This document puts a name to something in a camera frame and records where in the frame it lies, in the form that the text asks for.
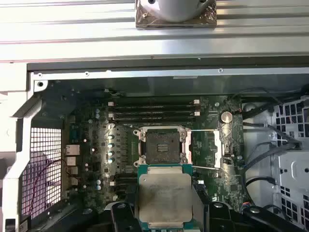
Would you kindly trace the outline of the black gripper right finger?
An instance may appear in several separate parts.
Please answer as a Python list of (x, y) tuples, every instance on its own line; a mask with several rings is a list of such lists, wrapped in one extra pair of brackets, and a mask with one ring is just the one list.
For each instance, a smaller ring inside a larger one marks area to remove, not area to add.
[(241, 213), (222, 202), (208, 205), (209, 232), (304, 232), (291, 221), (258, 206), (246, 206)]

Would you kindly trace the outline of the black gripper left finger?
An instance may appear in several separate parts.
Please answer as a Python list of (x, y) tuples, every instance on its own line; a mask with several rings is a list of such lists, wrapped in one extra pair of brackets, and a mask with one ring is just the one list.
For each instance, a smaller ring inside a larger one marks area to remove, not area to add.
[(140, 223), (126, 202), (113, 203), (110, 209), (98, 213), (93, 209), (75, 210), (44, 232), (139, 232)]

